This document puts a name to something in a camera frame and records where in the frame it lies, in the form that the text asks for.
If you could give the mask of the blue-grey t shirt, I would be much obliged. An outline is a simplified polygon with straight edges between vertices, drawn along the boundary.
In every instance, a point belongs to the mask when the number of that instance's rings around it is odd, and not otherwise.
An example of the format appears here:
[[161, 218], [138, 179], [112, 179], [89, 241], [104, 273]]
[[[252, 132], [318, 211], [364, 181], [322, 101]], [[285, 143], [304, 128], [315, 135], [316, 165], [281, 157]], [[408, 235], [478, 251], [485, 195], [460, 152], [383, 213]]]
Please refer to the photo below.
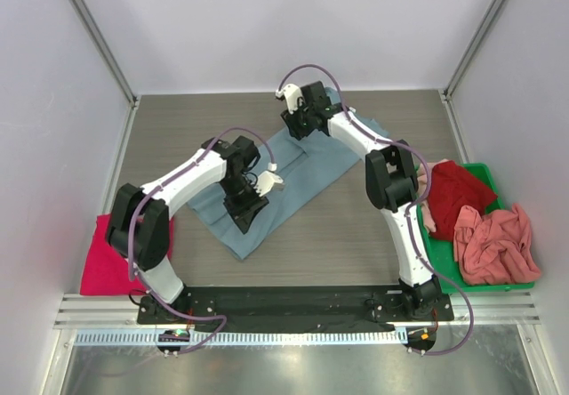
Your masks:
[[271, 191], [265, 193], [268, 204], [256, 215], [244, 234], [223, 205], [225, 193], [215, 183], [188, 201], [205, 227], [239, 260], [245, 259], [288, 218], [338, 180], [359, 157], [340, 141], [314, 131], [298, 141], [286, 128], [260, 148], [260, 162], [253, 168], [252, 181], [268, 168], [269, 155], [277, 162]]

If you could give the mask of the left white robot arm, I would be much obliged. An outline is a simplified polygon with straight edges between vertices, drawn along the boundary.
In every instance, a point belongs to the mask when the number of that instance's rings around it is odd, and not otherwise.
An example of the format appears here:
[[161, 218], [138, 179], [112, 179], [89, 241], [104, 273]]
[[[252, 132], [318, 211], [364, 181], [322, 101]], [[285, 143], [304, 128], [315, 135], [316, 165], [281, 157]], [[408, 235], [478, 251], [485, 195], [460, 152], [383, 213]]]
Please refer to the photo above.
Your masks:
[[190, 317], [188, 290], [167, 256], [172, 217], [190, 199], [218, 184], [232, 222], [247, 233], [268, 205], [269, 192], [284, 184], [274, 159], [250, 180], [247, 174], [259, 159], [254, 142], [244, 136], [233, 142], [211, 139], [165, 176], [140, 187], [126, 183], [117, 191], [105, 240], [125, 259], [129, 278], [137, 278], [156, 299], [157, 312], [167, 322]]

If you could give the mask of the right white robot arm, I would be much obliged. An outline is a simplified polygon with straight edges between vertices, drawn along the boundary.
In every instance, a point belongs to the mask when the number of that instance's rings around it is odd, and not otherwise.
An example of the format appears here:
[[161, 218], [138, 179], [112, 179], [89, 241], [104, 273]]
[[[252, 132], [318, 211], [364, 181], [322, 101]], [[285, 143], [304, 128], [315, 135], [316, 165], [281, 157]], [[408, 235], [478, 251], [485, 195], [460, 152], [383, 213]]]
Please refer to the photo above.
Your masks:
[[384, 216], [396, 248], [402, 312], [414, 320], [430, 317], [442, 290], [421, 240], [419, 183], [408, 144], [380, 135], [353, 110], [332, 103], [320, 82], [281, 85], [276, 98], [286, 105], [281, 118], [293, 138], [300, 141], [319, 131], [365, 163], [366, 195]]

